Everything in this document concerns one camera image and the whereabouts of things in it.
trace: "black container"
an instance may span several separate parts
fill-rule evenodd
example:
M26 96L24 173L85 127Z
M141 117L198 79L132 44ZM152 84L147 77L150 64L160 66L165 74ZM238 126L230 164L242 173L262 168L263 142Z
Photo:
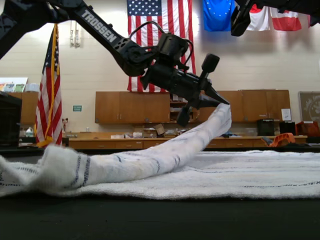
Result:
M22 100L0 91L0 149L19 146Z
M256 121L258 136L274 136L275 121L273 119L261 119Z
M290 122L280 122L279 123L280 127L280 133L281 134L287 134L287 133L292 133L294 136L296 136L296 123L293 121Z

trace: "american flag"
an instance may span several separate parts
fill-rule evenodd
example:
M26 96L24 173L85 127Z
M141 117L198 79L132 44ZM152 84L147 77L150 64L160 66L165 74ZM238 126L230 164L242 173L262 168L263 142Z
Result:
M192 0L127 0L128 33L129 35L141 24L154 21L164 32L175 34L193 42L192 29ZM142 47L156 46L161 32L153 24L148 24L132 36L132 40ZM190 48L181 58L185 63L190 54ZM196 74L195 55L186 64L189 72ZM128 91L130 92L165 92L153 84L143 89L140 77L129 77Z
M35 113L37 146L45 147L51 143L61 145L62 128L59 32L58 25L55 24L42 69L40 92Z

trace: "bulletin board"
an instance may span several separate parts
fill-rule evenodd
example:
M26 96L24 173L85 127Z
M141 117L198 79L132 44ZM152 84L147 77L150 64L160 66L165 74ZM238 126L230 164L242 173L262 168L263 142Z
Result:
M299 102L302 121L316 121L320 124L320 92L300 91Z

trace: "black box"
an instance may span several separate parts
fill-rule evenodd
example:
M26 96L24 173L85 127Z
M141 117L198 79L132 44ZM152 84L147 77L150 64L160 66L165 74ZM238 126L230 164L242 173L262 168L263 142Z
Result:
M287 134L287 133L292 133L294 136L296 136L296 123L295 122L287 122L283 121L279 123L280 127L280 133L281 134Z
M274 136L275 121L273 119L261 119L256 121L258 136Z

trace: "flag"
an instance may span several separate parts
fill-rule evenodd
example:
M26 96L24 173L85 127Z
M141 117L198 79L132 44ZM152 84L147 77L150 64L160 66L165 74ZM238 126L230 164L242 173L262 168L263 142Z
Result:
M284 11L279 13L278 9L271 8L272 23L275 30L278 31L298 31L302 29L301 22L297 12Z
M60 87L59 32L55 24L42 69L40 92L35 112L38 147L62 144L62 97Z
M129 35L141 24L154 21L158 23L164 32L170 32L183 39L193 42L192 29L192 0L127 0L128 33ZM132 40L142 47L158 45L161 32L153 24L141 28L132 36ZM190 48L181 57L184 64L190 54ZM186 64L189 72L196 74L195 54L193 53ZM149 84L143 89L140 77L129 77L127 90L130 92L165 92L158 86Z
M231 16L234 9L234 0L203 0L204 30L231 31Z
M247 30L249 31L267 31L270 30L269 26L269 11L268 7L264 6L262 9L257 8L254 4L250 10L251 23Z

